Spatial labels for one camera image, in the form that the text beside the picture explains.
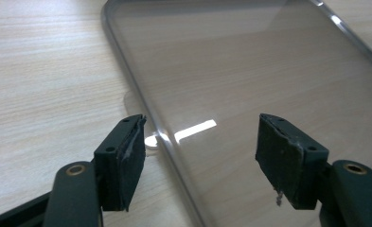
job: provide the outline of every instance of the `wood grain surface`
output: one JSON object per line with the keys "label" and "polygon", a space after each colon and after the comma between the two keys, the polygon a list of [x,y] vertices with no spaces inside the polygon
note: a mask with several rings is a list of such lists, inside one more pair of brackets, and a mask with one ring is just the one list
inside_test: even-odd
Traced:
{"label": "wood grain surface", "polygon": [[[372,0],[328,0],[327,3],[372,48]],[[93,151],[114,125],[139,109],[131,99],[128,83],[105,38],[100,19],[104,4],[104,1],[91,0],[0,1],[0,214],[49,191],[60,167],[90,161]],[[329,96],[340,88],[340,83],[330,80]],[[357,84],[363,85],[357,86],[358,89],[372,89],[372,80],[353,79],[349,83]],[[357,101],[355,96],[345,97],[350,103]],[[366,105],[358,104],[360,110]],[[310,111],[304,106],[298,108]],[[371,114],[363,118],[363,124],[371,119]],[[317,120],[323,122],[321,127],[338,128],[332,122]],[[339,148],[349,146],[331,134],[327,139],[326,142],[340,144]],[[360,137],[354,139],[358,141],[354,146],[358,147],[350,152],[357,153],[349,153],[348,157],[355,155],[357,160],[372,165],[372,149],[370,157],[356,151],[370,145],[360,144]],[[164,159],[159,151],[149,151],[149,154],[130,212],[105,214],[105,225],[192,226]],[[238,177],[234,170],[247,165],[235,160],[227,169],[234,174],[229,177]],[[202,172],[209,182],[217,169],[214,163],[207,166],[212,167],[196,172]],[[284,209],[274,210],[275,203],[267,203],[274,192],[267,186],[261,187],[263,197],[249,199],[263,204],[263,209],[251,212],[248,218],[256,226],[267,226],[264,220],[268,218],[284,220],[305,215],[310,216],[312,222],[294,219],[287,223],[318,225],[316,214],[306,211],[295,214],[288,204]],[[209,185],[199,187],[209,193]],[[204,202],[215,205],[209,197]],[[244,223],[242,219],[236,222],[234,217],[226,218],[226,204],[217,205],[222,223],[236,226]]]}

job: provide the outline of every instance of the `clamp jaw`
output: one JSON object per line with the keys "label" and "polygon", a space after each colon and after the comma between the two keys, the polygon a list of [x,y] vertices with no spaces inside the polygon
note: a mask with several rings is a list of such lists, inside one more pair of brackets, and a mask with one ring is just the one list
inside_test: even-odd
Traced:
{"label": "clamp jaw", "polygon": [[103,226],[103,211],[129,210],[145,161],[143,115],[122,119],[94,152],[56,174],[51,192],[0,215],[0,226]]}
{"label": "clamp jaw", "polygon": [[287,120],[259,117],[256,159],[279,195],[297,210],[322,203],[322,226],[372,226],[372,169],[341,160]]}

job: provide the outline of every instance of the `table surface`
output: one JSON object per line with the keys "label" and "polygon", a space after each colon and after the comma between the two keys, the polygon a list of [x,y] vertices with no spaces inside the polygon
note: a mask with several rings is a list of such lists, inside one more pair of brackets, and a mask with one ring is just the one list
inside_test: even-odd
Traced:
{"label": "table surface", "polygon": [[[56,171],[91,160],[132,113],[102,29],[104,1],[0,1],[0,214],[49,191]],[[372,48],[372,0],[326,3]],[[131,212],[105,225],[190,226],[165,160],[148,151]]]}

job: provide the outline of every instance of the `curved glass sheet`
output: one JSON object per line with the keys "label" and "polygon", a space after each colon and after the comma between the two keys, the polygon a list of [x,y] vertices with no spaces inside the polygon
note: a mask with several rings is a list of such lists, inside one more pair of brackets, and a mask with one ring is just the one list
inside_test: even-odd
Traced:
{"label": "curved glass sheet", "polygon": [[372,52],[322,2],[109,1],[104,15],[196,225],[319,225],[320,204],[276,205],[255,160],[260,113],[330,163],[372,167]]}

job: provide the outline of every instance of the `metal rivet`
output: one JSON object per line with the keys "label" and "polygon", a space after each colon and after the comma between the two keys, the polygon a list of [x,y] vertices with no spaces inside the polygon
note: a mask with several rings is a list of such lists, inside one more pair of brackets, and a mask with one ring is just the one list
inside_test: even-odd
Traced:
{"label": "metal rivet", "polygon": [[355,164],[345,164],[344,165],[344,168],[349,171],[349,172],[352,172],[352,173],[355,173],[355,174],[359,174],[359,175],[364,175],[366,174],[366,169],[361,167],[361,166],[357,166]]}
{"label": "metal rivet", "polygon": [[65,170],[65,173],[68,176],[77,176],[77,175],[81,174],[83,171],[85,171],[85,166],[74,165],[74,166],[71,166],[71,167],[67,168],[67,170]]}

